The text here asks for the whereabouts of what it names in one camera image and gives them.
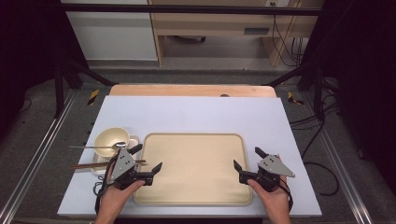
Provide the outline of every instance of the yellow tape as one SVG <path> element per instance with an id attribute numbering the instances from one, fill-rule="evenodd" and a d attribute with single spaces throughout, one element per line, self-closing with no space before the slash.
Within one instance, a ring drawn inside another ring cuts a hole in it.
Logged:
<path id="1" fill-rule="evenodd" d="M 95 102 L 96 96 L 98 95 L 99 90 L 94 90 L 91 93 L 90 100 L 88 101 L 87 105 L 93 105 L 93 102 Z"/>

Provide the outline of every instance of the metal utensil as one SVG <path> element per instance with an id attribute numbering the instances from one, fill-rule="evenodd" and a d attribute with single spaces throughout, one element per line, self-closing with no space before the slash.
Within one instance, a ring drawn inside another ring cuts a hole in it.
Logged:
<path id="1" fill-rule="evenodd" d="M 145 163 L 146 160 L 137 160 L 135 161 L 137 164 L 142 164 Z M 77 165 L 71 165 L 70 169 L 77 170 L 77 169 L 86 169 L 86 168 L 94 168 L 94 167 L 102 167 L 102 166 L 107 166 L 108 161 L 105 162 L 97 162 L 97 163 L 87 163 L 87 164 L 77 164 Z"/>
<path id="2" fill-rule="evenodd" d="M 113 148 L 114 150 L 117 150 L 123 147 L 127 147 L 127 144 L 125 142 L 118 142 L 114 144 L 112 147 L 70 147 L 70 148 Z"/>

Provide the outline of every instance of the white cabinet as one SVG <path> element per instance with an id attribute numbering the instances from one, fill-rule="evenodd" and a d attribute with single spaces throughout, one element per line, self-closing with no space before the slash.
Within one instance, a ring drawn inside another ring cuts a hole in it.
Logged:
<path id="1" fill-rule="evenodd" d="M 146 0 L 62 0 L 79 4 L 138 4 Z M 87 60 L 157 61 L 148 13 L 67 12 Z"/>

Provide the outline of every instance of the chopsticks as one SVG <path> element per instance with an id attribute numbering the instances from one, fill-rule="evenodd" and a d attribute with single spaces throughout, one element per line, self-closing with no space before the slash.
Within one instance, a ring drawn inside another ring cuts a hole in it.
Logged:
<path id="1" fill-rule="evenodd" d="M 146 160 L 139 160 L 135 161 L 137 164 L 141 164 L 146 162 Z M 77 165 L 71 165 L 70 169 L 72 170 L 77 170 L 77 169 L 86 169 L 86 168 L 94 168 L 94 167 L 102 167 L 102 166 L 107 166 L 108 162 L 97 162 L 97 163 L 86 163 L 86 164 L 77 164 Z"/>

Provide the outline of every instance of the aluminum rail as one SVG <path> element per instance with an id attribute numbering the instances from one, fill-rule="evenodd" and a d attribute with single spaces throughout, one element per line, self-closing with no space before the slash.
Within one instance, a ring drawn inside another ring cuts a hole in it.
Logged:
<path id="1" fill-rule="evenodd" d="M 303 94 L 304 101 L 307 102 L 307 107 L 310 110 L 311 114 L 315 114 L 313 110 L 313 101 L 309 93 Z M 337 177 L 340 181 L 341 188 L 346 195 L 346 199 L 349 202 L 349 206 L 352 209 L 353 215 L 355 216 L 357 223 L 359 224 L 372 224 L 374 223 L 370 217 L 369 212 L 367 211 L 366 206 L 364 205 L 361 196 L 358 193 L 358 190 L 355 187 L 355 184 L 350 177 L 347 168 L 344 166 L 341 161 L 340 156 L 335 150 L 334 145 L 332 144 L 332 139 L 326 131 L 326 128 L 320 131 L 321 140 L 327 156 L 332 164 L 332 168 L 334 169 Z"/>
<path id="2" fill-rule="evenodd" d="M 77 93 L 78 90 L 70 90 L 64 102 L 65 104 L 64 110 L 58 116 L 58 118 L 52 122 L 51 126 L 49 127 L 49 130 L 44 136 L 44 139 L 42 140 L 40 146 L 36 150 L 35 155 L 33 156 L 32 160 L 27 166 L 20 182 L 12 192 L 11 196 L 8 198 L 6 205 L 2 208 L 0 213 L 0 223 L 9 224 L 11 223 L 12 218 L 14 218 L 25 194 L 27 193 L 27 190 L 29 189 L 30 185 L 35 179 L 35 175 L 37 174 L 38 169 L 41 166 L 41 163 L 43 162 L 48 151 L 50 150 L 50 146 L 53 140 L 55 139 L 57 133 L 61 129 L 61 126 L 64 123 L 64 119 L 66 118 L 66 115 L 70 110 L 71 105 L 73 104 L 73 101 Z"/>
<path id="3" fill-rule="evenodd" d="M 151 13 L 198 13 L 324 16 L 337 15 L 342 11 L 301 7 L 228 7 L 228 6 L 181 6 L 181 5 L 114 5 L 114 4 L 38 4 L 43 9 L 61 9 L 79 12 L 151 12 Z"/>

